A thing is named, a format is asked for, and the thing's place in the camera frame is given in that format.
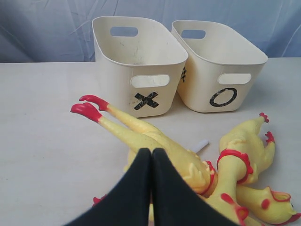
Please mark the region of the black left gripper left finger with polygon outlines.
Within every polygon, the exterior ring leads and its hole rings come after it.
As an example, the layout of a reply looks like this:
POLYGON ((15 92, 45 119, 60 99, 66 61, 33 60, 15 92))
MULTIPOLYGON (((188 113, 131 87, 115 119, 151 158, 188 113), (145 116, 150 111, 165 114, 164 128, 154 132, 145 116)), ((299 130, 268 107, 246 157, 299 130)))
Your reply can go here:
POLYGON ((138 151, 122 179, 94 207, 68 226, 146 226, 149 221, 151 152, 138 151))

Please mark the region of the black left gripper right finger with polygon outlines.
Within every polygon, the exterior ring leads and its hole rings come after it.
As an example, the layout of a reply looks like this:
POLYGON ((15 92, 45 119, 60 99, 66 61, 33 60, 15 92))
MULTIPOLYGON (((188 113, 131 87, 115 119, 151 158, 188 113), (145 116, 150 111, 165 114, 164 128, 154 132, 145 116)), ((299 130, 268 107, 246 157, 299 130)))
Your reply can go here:
POLYGON ((166 152, 152 152, 152 201, 156 226, 244 226, 212 208, 187 185, 166 152))

